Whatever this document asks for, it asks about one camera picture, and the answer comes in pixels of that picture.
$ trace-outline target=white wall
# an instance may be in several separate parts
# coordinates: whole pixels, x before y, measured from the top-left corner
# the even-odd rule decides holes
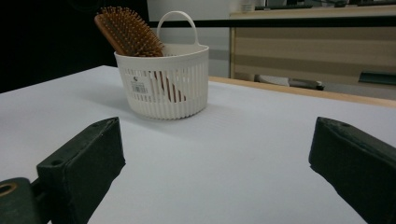
[[[184,11],[195,21],[227,20],[230,12],[239,9],[242,0],[148,0],[150,21],[159,21],[169,11]],[[169,18],[180,21],[182,17]],[[197,28],[200,44],[209,46],[209,75],[230,76],[230,29]],[[160,39],[164,43],[193,43],[191,28],[162,28]]]

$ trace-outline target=wooden desk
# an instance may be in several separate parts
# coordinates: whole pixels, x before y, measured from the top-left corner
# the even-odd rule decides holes
[[[128,106],[119,70],[97,67],[0,94],[0,179],[35,180],[54,150],[119,117],[126,165],[90,223],[362,224],[310,169],[315,122],[338,119],[396,146],[395,104],[321,94],[212,77],[198,114],[147,119]]]
[[[309,8],[233,13],[233,20],[305,19],[306,27],[235,27],[231,33],[231,78],[291,77],[348,85],[392,88],[359,82],[361,72],[396,73],[396,24],[311,27],[317,18],[395,16],[396,6]]]

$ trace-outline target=brush bristle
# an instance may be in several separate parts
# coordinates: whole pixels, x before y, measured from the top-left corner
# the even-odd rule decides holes
[[[128,7],[102,7],[95,23],[120,55],[162,57],[163,43]]]

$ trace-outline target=basket label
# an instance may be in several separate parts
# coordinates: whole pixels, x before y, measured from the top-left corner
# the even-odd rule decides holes
[[[152,95],[149,77],[131,76],[129,83],[131,84],[131,89],[133,92],[143,95]]]

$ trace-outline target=basket handle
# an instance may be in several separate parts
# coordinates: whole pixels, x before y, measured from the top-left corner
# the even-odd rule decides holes
[[[160,28],[163,25],[163,22],[172,14],[181,14],[182,16],[184,16],[187,19],[187,21],[190,23],[190,25],[192,27],[192,30],[194,31],[194,34],[195,34],[195,43],[194,43],[194,45],[200,45],[198,43],[198,34],[197,34],[197,29],[195,28],[194,21],[192,20],[192,18],[187,13],[185,13],[183,11],[170,11],[170,12],[166,13],[165,15],[163,15],[163,17],[160,19],[160,21],[158,23],[158,26],[157,26],[157,36],[158,36],[158,38],[160,38]]]

